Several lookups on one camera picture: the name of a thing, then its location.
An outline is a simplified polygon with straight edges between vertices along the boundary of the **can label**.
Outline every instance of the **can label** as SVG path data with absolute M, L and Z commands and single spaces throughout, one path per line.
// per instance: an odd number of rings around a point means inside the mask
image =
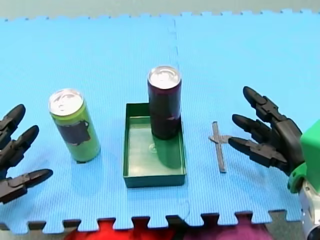
M 79 146 L 83 142 L 91 139 L 88 132 L 89 122 L 82 120 L 71 125 L 56 124 L 63 140 L 73 146 Z

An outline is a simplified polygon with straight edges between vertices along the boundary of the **green box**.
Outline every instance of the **green box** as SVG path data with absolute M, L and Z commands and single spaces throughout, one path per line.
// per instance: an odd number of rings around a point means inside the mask
M 182 126 L 172 139 L 153 136 L 148 103 L 128 103 L 125 115 L 123 178 L 128 188 L 179 186 L 186 165 Z

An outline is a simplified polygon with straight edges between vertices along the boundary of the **can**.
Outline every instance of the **can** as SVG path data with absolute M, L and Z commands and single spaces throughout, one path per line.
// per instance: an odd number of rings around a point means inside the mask
M 72 158 L 80 163 L 94 159 L 101 146 L 83 95 L 65 88 L 53 93 L 48 105 Z
M 149 72 L 147 85 L 151 132 L 171 139 L 181 126 L 181 75 L 171 66 L 158 66 Z

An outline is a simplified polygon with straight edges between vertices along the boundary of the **purple fabric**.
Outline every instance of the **purple fabric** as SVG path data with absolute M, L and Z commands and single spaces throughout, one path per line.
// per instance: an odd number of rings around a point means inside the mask
M 191 229 L 183 240 L 273 240 L 264 224 L 252 224 L 246 216 L 238 217 L 238 225 Z

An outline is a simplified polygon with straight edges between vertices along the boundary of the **cross-shaped piece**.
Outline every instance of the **cross-shaped piece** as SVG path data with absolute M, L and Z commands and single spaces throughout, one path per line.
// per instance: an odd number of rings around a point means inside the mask
M 227 144 L 228 139 L 231 138 L 231 136 L 219 134 L 217 121 L 214 121 L 212 123 L 212 130 L 213 130 L 213 136 L 209 136 L 209 139 L 215 143 L 215 151 L 216 151 L 216 157 L 218 159 L 219 171 L 220 173 L 225 173 L 226 168 L 225 168 L 224 155 L 222 153 L 221 144 Z

